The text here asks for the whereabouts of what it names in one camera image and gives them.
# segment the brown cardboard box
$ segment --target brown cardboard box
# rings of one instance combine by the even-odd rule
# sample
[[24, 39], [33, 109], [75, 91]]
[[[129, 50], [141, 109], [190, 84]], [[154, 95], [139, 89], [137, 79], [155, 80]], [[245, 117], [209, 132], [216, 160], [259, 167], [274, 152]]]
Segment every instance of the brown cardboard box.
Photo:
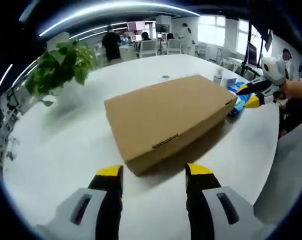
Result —
[[226, 117], [236, 96], [200, 76], [147, 86], [104, 102], [116, 144], [136, 175]]

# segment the round white table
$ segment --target round white table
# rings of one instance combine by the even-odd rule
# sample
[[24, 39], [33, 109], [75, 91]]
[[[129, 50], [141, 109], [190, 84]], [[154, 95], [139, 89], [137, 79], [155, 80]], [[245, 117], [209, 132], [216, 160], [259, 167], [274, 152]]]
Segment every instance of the round white table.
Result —
[[[15, 125], [17, 158], [4, 160], [3, 178], [31, 224], [46, 224], [55, 208], [95, 172], [123, 164], [103, 101], [145, 86], [200, 74], [213, 79], [220, 66], [188, 55], [162, 55], [111, 65], [90, 73], [85, 105], [60, 114], [55, 104], [34, 105]], [[224, 69], [223, 74], [245, 81]], [[275, 104], [245, 109], [232, 129], [195, 163], [210, 168], [220, 184], [254, 204], [269, 175], [278, 139]], [[185, 172], [136, 177], [124, 165], [119, 235], [130, 239], [190, 239]]]

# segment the ceiling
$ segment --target ceiling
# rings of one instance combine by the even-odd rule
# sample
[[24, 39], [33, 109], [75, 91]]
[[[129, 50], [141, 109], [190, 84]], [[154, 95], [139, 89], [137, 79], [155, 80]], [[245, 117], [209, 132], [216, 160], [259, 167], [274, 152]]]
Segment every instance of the ceiling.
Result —
[[[302, 9], [299, 9], [298, 14], [294, 12], [296, 9], [294, 6], [298, 1], [284, 0], [281, 3], [276, 1], [275, 5], [275, 0], [250, 0], [250, 8], [247, 0], [167, 0], [156, 3], [184, 8], [201, 15], [221, 14], [233, 19], [255, 20], [259, 24], [268, 26], [276, 35], [302, 52]], [[0, 47], [0, 79], [9, 62], [14, 64], [1, 85], [0, 93], [11, 86], [18, 72], [40, 55], [43, 51], [43, 43], [61, 31], [65, 30], [74, 35], [110, 23], [154, 20], [158, 15], [194, 16], [188, 12], [162, 6], [137, 5], [130, 8], [116, 8], [70, 19], [44, 34], [40, 42], [34, 41], [43, 30], [79, 10], [97, 4], [112, 3], [105, 0], [18, 0], [10, 2], [10, 6], [7, 6], [6, 1], [0, 1], [0, 46], [5, 46]]]

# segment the robotic arm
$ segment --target robotic arm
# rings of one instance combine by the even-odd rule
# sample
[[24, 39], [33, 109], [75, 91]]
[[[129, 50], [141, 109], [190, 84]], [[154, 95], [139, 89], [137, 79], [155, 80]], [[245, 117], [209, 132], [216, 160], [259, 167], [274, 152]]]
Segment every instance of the robotic arm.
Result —
[[261, 105], [276, 102], [280, 96], [280, 86], [286, 82], [286, 65], [281, 57], [262, 58], [263, 75], [243, 85], [237, 95], [255, 93], [245, 104], [246, 108], [258, 108]]

